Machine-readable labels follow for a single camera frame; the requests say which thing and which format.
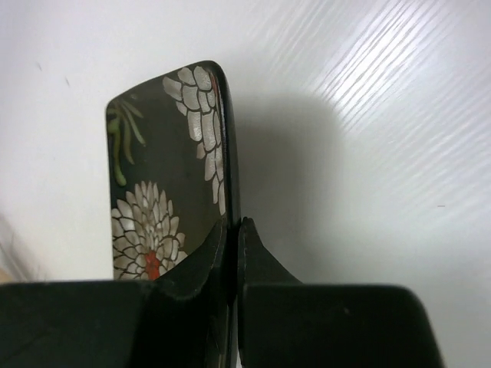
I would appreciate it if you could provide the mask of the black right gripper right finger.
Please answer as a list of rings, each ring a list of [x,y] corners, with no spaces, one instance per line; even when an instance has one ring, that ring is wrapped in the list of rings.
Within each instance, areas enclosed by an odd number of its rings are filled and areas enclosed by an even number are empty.
[[[244,217],[239,226],[237,256],[237,324],[238,350],[242,367],[246,365],[245,286],[257,283],[300,284],[264,246],[255,222]]]

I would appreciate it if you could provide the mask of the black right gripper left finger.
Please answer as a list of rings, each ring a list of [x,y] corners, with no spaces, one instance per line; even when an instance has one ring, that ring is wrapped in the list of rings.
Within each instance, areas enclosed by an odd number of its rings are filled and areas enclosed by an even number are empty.
[[[226,352],[226,224],[157,282],[154,343],[160,367],[218,367]]]

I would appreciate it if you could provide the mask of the black square floral plate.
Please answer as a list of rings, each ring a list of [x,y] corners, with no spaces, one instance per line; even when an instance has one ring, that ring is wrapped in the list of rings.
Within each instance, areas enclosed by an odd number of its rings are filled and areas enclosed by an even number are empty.
[[[223,69],[199,61],[138,84],[108,103],[106,131],[114,278],[157,285],[222,221],[226,352],[218,367],[235,366],[241,214],[234,115]],[[137,364],[159,363],[154,292]]]

